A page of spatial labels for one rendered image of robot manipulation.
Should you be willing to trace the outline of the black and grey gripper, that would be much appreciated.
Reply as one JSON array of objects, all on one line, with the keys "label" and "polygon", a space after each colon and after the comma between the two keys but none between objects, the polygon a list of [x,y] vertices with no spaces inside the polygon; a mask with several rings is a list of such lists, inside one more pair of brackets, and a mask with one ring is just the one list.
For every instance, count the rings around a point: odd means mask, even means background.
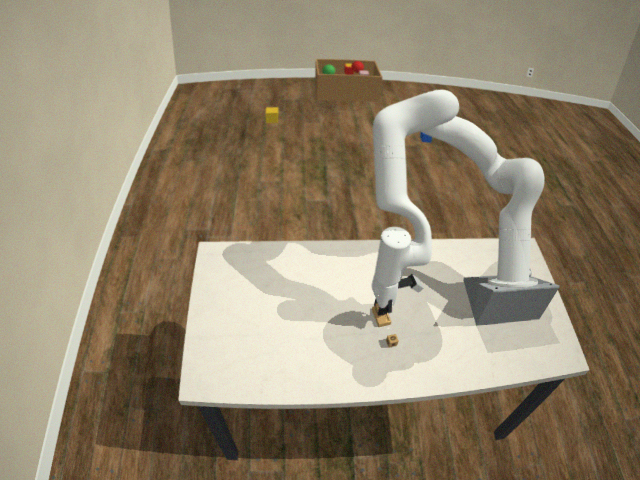
[{"label": "black and grey gripper", "polygon": [[379,305],[378,316],[392,313],[392,305],[394,306],[397,298],[398,283],[384,284],[374,274],[371,287],[375,295],[374,306],[376,303]]}]

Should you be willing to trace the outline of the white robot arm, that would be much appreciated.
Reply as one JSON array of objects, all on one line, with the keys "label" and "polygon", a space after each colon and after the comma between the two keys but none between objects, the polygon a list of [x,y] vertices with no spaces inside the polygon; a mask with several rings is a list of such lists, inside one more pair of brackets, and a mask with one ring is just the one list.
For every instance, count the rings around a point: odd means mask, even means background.
[{"label": "white robot arm", "polygon": [[432,255],[430,225],[407,196],[405,137],[420,131],[467,155],[494,190],[513,194],[499,215],[498,278],[490,277],[488,283],[535,286],[538,280],[529,277],[531,215],[544,187],[542,167],[530,158],[502,158],[492,139],[473,123],[456,117],[458,111],[459,102],[451,92],[435,90],[388,106],[376,115],[373,146],[377,205],[405,216],[414,227],[415,239],[411,240],[402,228],[385,229],[375,276],[384,284],[398,283],[398,289],[410,286],[418,293],[424,289],[413,274],[402,279],[406,267],[427,265]]}]

